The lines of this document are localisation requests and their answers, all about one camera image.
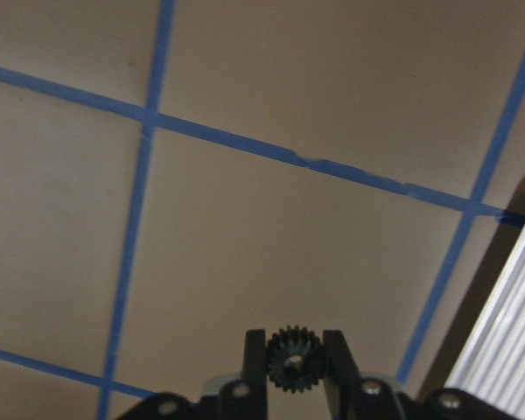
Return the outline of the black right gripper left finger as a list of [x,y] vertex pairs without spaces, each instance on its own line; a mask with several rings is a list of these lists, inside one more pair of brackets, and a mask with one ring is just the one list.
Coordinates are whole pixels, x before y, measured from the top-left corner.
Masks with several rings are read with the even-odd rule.
[[268,419],[266,334],[263,329],[245,334],[242,381],[248,386],[244,397],[248,419]]

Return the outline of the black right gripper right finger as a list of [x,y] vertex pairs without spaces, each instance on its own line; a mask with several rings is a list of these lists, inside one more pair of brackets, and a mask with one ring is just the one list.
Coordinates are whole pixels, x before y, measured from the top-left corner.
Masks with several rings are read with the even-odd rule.
[[332,419],[355,419],[354,390],[361,380],[344,334],[324,330],[325,398]]

